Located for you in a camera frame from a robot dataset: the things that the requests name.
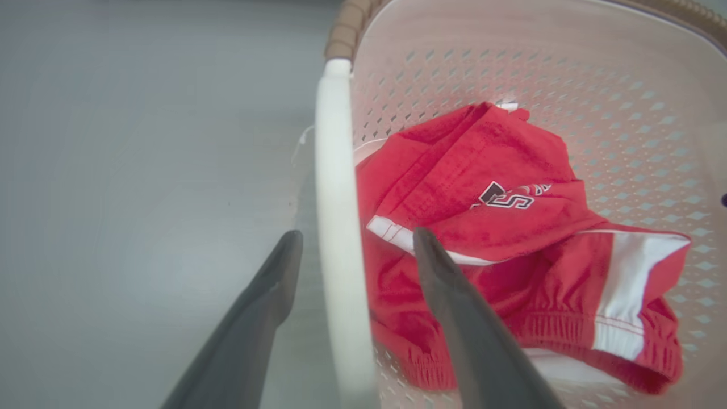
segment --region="gray floor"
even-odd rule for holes
[[[0,408],[162,403],[295,224],[312,159],[290,159],[336,10],[0,0]],[[322,308],[299,298],[283,334]],[[289,339],[263,406],[333,400],[315,388],[332,370],[306,376]],[[301,341],[329,359],[326,334]]]

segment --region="perforated basket wall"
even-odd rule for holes
[[[727,60],[716,43],[634,9],[576,0],[395,0],[358,40],[355,147],[469,103],[516,102],[566,141],[591,208],[617,223],[692,237],[668,294],[681,322],[680,384],[666,397],[640,397],[626,386],[556,381],[563,401],[717,402],[719,388],[710,385],[727,379],[717,358],[727,339]],[[384,349],[377,363],[384,408],[461,406],[456,391],[408,386]]]

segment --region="brown woven handle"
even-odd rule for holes
[[[326,44],[326,61],[353,61],[361,36],[376,14],[392,0],[345,0]],[[605,0],[655,15],[710,40],[727,55],[727,20],[692,0]]]

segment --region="red clothing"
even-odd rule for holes
[[[556,135],[528,114],[468,106],[393,135],[357,167],[374,337],[424,389],[457,387],[424,300],[412,231],[430,229],[523,347],[662,393],[682,371],[664,293],[689,239],[609,223]]]

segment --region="laundry basket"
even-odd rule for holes
[[[711,408],[727,398],[727,22],[687,0],[347,0],[316,112],[321,262],[340,394],[458,408],[370,340],[354,165],[470,103],[517,104],[560,135],[589,206],[693,244],[667,300],[685,370],[665,396],[549,378],[573,408]],[[371,359],[369,350],[375,350]]]

